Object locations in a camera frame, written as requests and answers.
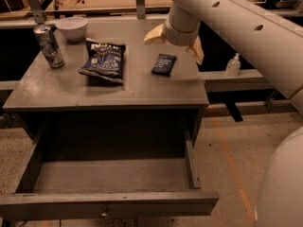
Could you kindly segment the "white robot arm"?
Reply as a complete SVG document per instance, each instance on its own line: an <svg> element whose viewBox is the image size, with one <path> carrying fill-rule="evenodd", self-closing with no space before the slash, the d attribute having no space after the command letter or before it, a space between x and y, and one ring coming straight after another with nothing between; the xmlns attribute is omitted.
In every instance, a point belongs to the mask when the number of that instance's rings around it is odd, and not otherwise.
<svg viewBox="0 0 303 227"><path fill-rule="evenodd" d="M200 60L198 24L206 23L303 113L303 31L247 0L171 0L164 24L146 44L186 46ZM261 181L254 227L303 227L303 128L274 152Z"/></svg>

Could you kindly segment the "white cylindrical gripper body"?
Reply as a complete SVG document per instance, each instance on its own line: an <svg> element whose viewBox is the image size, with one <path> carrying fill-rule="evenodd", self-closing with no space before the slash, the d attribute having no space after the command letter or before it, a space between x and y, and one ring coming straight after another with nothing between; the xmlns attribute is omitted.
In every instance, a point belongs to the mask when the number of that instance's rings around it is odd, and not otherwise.
<svg viewBox="0 0 303 227"><path fill-rule="evenodd" d="M198 37L200 20L173 3L163 24L163 34L168 42L177 46L191 45Z"/></svg>

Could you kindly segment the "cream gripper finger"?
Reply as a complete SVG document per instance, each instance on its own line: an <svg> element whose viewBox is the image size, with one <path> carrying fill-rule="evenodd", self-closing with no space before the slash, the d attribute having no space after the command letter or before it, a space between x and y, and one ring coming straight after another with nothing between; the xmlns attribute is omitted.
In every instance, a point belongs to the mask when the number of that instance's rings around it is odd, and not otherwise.
<svg viewBox="0 0 303 227"><path fill-rule="evenodd" d="M203 63L205 54L199 37L197 37L195 41L187 47L186 52L193 57L198 64Z"/></svg>
<svg viewBox="0 0 303 227"><path fill-rule="evenodd" d="M163 24L149 31L144 37L143 44L163 44L165 42Z"/></svg>

